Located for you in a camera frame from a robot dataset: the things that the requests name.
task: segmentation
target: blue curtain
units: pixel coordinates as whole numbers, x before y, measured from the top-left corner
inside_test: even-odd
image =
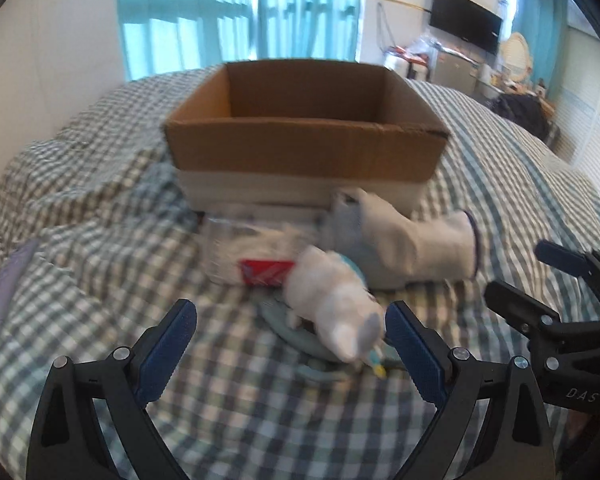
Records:
[[[354,60],[360,0],[258,0],[258,58]]]
[[[555,96],[562,83],[562,62],[567,32],[567,0],[518,0],[514,32],[522,34],[534,61],[531,79],[542,78],[548,96]]]
[[[250,56],[251,0],[118,0],[128,79]]]

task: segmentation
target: black flat screen tv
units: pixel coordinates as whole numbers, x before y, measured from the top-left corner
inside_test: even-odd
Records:
[[[429,25],[491,54],[498,51],[502,19],[471,0],[433,0]]]

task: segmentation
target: striped fabric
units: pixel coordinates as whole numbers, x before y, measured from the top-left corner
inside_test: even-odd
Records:
[[[387,479],[416,445],[434,409],[408,376],[366,370],[333,385],[295,374],[304,356],[256,313],[268,292],[211,284],[199,269],[196,217],[176,185],[160,132],[206,71],[129,83],[59,135],[17,156],[0,182],[0,264],[22,241],[42,243],[18,286],[0,336],[0,461],[23,480],[38,397],[54,357],[102,358],[156,324],[177,298],[198,308],[198,331],[162,399],[148,411],[193,479]],[[577,280],[539,264],[548,238],[600,248],[600,199],[590,181],[539,140],[453,90],[415,89],[452,132],[415,219],[466,209],[484,261],[477,279],[420,283],[396,294],[449,346],[507,362],[523,339],[488,311],[485,285],[500,277],[564,320],[600,308]],[[450,474],[470,455],[480,402]],[[107,410],[98,412],[116,464],[134,478]],[[564,410],[548,407],[555,445]]]

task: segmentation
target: checkered bedsheet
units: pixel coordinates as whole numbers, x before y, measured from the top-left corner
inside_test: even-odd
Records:
[[[162,399],[148,408],[193,479],[387,479],[434,410],[408,376],[369,371],[328,386],[295,375],[299,353],[256,314],[261,290],[209,283],[199,268],[195,215],[176,185],[160,124],[208,71],[127,84],[58,136],[27,148],[0,182],[0,265],[23,240],[42,241],[20,280],[0,337],[0,461],[25,475],[29,433],[54,357],[102,358],[156,324],[177,298],[198,308],[198,330]],[[560,311],[600,308],[577,280],[535,261],[548,238],[600,248],[600,199],[584,176],[537,139],[455,91],[413,84],[452,132],[415,219],[466,209],[482,234],[476,280],[426,283],[380,295],[404,299],[449,346],[507,362],[523,339],[481,298],[504,278]],[[486,404],[474,412],[450,474],[469,457]],[[123,476],[134,473],[102,404],[104,433]],[[548,407],[558,446],[564,410]]]

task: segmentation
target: plastic container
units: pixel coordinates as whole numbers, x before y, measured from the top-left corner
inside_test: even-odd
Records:
[[[296,258],[320,243],[321,209],[220,204],[202,227],[203,269],[223,285],[281,286]]]

